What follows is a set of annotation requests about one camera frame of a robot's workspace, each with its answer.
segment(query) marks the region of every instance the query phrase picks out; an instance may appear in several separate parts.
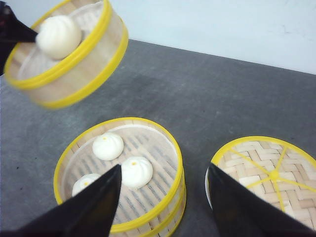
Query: gray surface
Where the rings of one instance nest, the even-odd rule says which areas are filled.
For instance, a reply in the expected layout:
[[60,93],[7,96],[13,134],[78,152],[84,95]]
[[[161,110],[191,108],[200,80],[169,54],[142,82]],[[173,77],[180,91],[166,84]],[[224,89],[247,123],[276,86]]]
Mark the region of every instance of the gray surface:
[[178,141],[188,191],[174,236],[218,236],[204,191],[212,155],[247,135],[289,141],[316,157],[316,76],[130,41],[112,77],[80,103],[46,111],[1,79],[1,226],[56,205],[57,160],[81,132],[124,116],[152,119]]

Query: white wall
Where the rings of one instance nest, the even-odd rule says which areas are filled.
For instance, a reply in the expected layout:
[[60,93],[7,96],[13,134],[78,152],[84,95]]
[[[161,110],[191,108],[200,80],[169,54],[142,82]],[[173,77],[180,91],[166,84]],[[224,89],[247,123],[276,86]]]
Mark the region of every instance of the white wall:
[[[57,2],[7,0],[28,25]],[[131,39],[316,74],[315,0],[111,2]]]

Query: woven bamboo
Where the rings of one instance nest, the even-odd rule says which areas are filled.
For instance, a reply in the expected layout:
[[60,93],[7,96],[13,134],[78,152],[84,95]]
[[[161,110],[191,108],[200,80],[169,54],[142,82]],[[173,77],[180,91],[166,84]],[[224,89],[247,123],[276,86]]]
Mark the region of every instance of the woven bamboo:
[[316,230],[316,161],[301,149],[269,137],[246,137],[212,159],[255,195]]
[[57,15],[78,23],[83,40],[63,60],[45,56],[35,43],[19,43],[8,57],[5,78],[47,108],[71,105],[96,90],[115,70],[128,43],[127,30],[108,0],[65,0],[33,26]]
[[[96,136],[114,132],[124,141],[122,154],[112,161],[92,152]],[[186,201],[180,149],[163,127],[143,118],[118,118],[98,124],[77,137],[62,154],[54,175],[58,203],[69,199],[76,180],[85,174],[103,174],[131,156],[143,156],[153,165],[153,178],[144,187],[122,185],[110,236],[168,236],[179,224]]]

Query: steamer basket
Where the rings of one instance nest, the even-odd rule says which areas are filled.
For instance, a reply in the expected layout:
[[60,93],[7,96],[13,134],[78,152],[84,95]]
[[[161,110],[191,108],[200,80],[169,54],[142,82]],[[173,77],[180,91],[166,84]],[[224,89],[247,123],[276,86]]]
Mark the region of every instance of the steamer basket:
[[[103,161],[92,152],[96,136],[115,132],[124,150],[115,160]],[[69,199],[76,180],[85,174],[103,174],[130,156],[146,157],[153,178],[144,187],[130,190],[122,184],[110,236],[169,236],[177,228],[186,203],[186,187],[180,148],[159,124],[144,118],[117,118],[100,123],[79,135],[61,155],[54,174],[59,204]]]
[[271,137],[243,137],[224,145],[211,162],[316,230],[316,161],[303,150]]
[[58,109],[95,91],[120,63],[128,44],[127,29],[108,0],[65,0],[48,17],[69,15],[80,26],[83,41],[66,58],[54,61],[35,43],[18,43],[4,67],[7,81],[37,104]]

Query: yellow spoke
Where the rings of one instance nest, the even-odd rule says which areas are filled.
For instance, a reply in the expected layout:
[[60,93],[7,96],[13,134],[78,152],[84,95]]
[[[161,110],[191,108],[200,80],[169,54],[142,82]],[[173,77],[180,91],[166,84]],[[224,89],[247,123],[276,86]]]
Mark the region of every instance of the yellow spoke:
[[286,151],[286,147],[283,148],[283,151],[281,153],[281,156],[280,156],[280,159],[278,160],[277,164],[276,164],[276,170],[278,170],[281,166],[281,162],[284,158],[284,155],[285,155],[285,151]]
[[292,180],[288,180],[288,179],[284,179],[284,178],[281,178],[281,177],[278,177],[278,179],[281,180],[281,181],[284,181],[284,182],[286,182],[286,183],[289,183],[289,184],[293,184],[293,185],[300,186],[300,187],[302,187],[302,188],[304,188],[304,189],[308,189],[308,190],[310,190],[310,191],[316,193],[316,189],[314,189],[314,188],[312,188],[312,187],[310,187],[310,186],[307,186],[307,185],[305,185],[305,184],[298,183],[298,182],[295,182],[295,181],[292,181]]
[[281,210],[282,210],[283,212],[285,212],[285,208],[284,208],[284,204],[283,204],[283,199],[282,199],[282,197],[281,197],[280,190],[278,189],[277,182],[276,182],[275,180],[272,180],[272,185],[273,185],[273,187],[274,187],[275,190],[276,190],[276,195],[277,195],[277,198],[278,198],[278,200],[279,200],[279,202],[280,202]]
[[240,157],[244,158],[246,161],[252,163],[255,167],[257,167],[257,168],[259,168],[260,170],[262,170],[262,172],[264,172],[265,174],[268,174],[268,175],[269,175],[269,172],[268,172],[266,169],[264,169],[262,166],[260,166],[260,165],[257,164],[256,162],[254,162],[252,159],[250,159],[250,158],[244,156],[243,154],[241,154],[241,153],[239,153],[239,152],[237,152],[237,151],[235,151],[235,150],[233,150],[233,149],[230,149],[230,151],[233,152],[233,153],[235,153],[235,154],[237,154],[237,155],[239,155]]
[[269,177],[264,178],[264,179],[262,179],[262,180],[258,180],[258,181],[254,182],[254,183],[252,183],[252,184],[247,185],[246,188],[249,189],[249,188],[251,188],[251,187],[253,187],[253,186],[256,186],[256,185],[258,185],[258,184],[264,183],[264,182],[266,182],[266,181],[268,181],[268,180],[270,180]]

